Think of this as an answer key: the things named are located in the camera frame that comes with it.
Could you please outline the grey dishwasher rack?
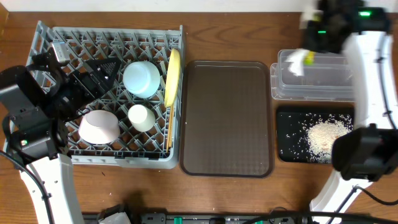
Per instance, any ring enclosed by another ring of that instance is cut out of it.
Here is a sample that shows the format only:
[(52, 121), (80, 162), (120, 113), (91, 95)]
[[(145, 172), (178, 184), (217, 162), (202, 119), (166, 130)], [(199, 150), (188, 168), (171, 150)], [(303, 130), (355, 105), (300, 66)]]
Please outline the grey dishwasher rack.
[[(178, 84), (174, 101), (172, 147), (166, 153), (170, 107), (165, 107), (165, 84), (172, 49), (183, 57), (183, 35), (180, 30), (134, 30), (54, 27), (38, 23), (30, 48), (27, 63), (32, 57), (53, 50), (52, 42), (65, 42), (70, 53), (70, 62), (63, 67), (66, 73), (74, 70), (84, 72), (83, 62), (91, 59), (116, 57), (121, 66), (113, 87), (101, 98), (79, 110), (80, 117), (65, 125), (68, 129), (68, 148), (72, 164), (102, 164), (121, 167), (171, 169), (178, 161), (178, 131), (180, 119), (180, 94)], [(154, 95), (139, 98), (126, 90), (123, 73), (133, 62), (148, 61), (160, 72), (160, 85)], [(130, 107), (143, 105), (155, 115), (154, 126), (146, 132), (133, 128), (127, 117)], [(80, 138), (78, 128), (84, 115), (94, 110), (113, 113), (119, 121), (119, 137), (107, 144), (91, 144)]]

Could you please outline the brown serving tray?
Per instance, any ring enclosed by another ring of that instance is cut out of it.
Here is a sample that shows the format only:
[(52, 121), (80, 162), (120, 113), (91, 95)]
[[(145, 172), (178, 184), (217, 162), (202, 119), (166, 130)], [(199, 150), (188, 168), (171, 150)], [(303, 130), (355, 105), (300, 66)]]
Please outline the brown serving tray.
[(188, 63), (180, 167), (188, 175), (265, 178), (274, 169), (269, 68), (261, 62)]

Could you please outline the light blue bowl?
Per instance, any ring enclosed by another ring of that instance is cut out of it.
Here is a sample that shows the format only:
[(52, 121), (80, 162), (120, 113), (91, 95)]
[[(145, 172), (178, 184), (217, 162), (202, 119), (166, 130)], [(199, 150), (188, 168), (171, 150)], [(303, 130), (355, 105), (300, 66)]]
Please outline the light blue bowl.
[(123, 84), (136, 97), (149, 98), (159, 88), (160, 72), (151, 62), (133, 62), (124, 70)]

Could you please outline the cream cup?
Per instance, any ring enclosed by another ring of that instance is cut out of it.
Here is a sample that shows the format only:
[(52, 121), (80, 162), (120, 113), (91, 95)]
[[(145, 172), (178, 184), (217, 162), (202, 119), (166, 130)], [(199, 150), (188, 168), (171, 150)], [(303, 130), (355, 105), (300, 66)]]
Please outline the cream cup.
[(149, 131), (155, 124), (155, 115), (143, 105), (133, 105), (130, 107), (127, 117), (133, 128), (140, 132)]

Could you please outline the green yellow snack wrapper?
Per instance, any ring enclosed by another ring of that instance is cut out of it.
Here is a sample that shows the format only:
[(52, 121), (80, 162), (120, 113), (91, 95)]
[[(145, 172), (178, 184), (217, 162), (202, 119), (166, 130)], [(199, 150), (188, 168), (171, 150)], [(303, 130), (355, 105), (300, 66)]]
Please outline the green yellow snack wrapper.
[(308, 51), (304, 58), (304, 64), (305, 65), (313, 65), (314, 61), (315, 61), (315, 52)]

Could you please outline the wooden chopstick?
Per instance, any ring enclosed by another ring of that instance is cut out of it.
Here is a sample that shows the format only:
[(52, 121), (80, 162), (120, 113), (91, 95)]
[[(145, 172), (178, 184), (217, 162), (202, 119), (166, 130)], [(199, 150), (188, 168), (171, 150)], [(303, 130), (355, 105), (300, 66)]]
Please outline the wooden chopstick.
[(174, 109), (172, 107), (170, 107), (169, 127), (168, 127), (167, 142), (166, 142), (166, 153), (169, 153), (169, 144), (170, 144), (170, 140), (171, 140), (173, 113), (174, 113)]
[(173, 119), (174, 119), (174, 107), (170, 107), (170, 122), (169, 122), (169, 143), (168, 147), (172, 147), (172, 129), (173, 129)]

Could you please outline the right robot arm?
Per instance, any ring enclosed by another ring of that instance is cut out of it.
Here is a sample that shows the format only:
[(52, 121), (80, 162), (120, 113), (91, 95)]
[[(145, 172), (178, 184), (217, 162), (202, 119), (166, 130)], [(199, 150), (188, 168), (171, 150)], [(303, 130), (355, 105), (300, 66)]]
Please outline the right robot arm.
[(353, 130), (334, 141), (333, 170), (310, 202), (310, 221), (339, 223), (360, 193), (397, 168), (391, 20), (364, 1), (305, 1), (300, 27), (307, 52), (344, 55), (353, 76)]

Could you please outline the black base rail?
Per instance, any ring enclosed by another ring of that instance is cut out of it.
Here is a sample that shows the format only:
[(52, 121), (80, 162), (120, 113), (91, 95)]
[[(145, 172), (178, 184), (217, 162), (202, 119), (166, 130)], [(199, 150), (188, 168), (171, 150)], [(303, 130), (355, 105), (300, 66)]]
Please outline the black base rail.
[(294, 215), (288, 210), (269, 213), (188, 213), (168, 212), (164, 208), (131, 208), (126, 204), (115, 205), (100, 213), (84, 213), (85, 223), (112, 223), (111, 215), (126, 215), (122, 223), (133, 224), (239, 224), (239, 223), (313, 223), (311, 217)]

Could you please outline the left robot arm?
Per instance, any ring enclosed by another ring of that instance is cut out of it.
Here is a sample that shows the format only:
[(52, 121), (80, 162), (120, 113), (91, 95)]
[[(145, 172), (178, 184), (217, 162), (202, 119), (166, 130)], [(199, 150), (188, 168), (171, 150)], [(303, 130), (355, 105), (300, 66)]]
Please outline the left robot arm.
[(110, 91), (121, 61), (87, 60), (85, 72), (66, 74), (66, 63), (53, 50), (32, 60), (1, 72), (1, 103), (8, 110), (2, 121), (7, 147), (1, 155), (20, 171), (39, 223), (84, 223), (65, 124)]

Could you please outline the yellow plate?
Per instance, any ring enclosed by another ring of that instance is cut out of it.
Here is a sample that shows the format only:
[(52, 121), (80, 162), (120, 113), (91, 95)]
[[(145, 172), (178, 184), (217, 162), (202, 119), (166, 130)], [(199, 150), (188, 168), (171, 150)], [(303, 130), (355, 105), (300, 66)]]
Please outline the yellow plate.
[(165, 107), (172, 107), (177, 97), (178, 83), (181, 72), (181, 56), (177, 49), (172, 49), (167, 70), (167, 79), (165, 84)]

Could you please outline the clear plastic bin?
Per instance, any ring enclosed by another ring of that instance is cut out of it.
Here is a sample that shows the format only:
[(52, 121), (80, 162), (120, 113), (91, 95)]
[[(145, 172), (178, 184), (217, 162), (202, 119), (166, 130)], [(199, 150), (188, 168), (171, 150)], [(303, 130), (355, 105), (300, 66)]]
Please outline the clear plastic bin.
[(275, 100), (354, 101), (352, 74), (347, 60), (338, 54), (316, 53), (304, 75), (289, 71), (288, 56), (293, 49), (280, 50), (278, 61), (270, 68), (271, 95)]

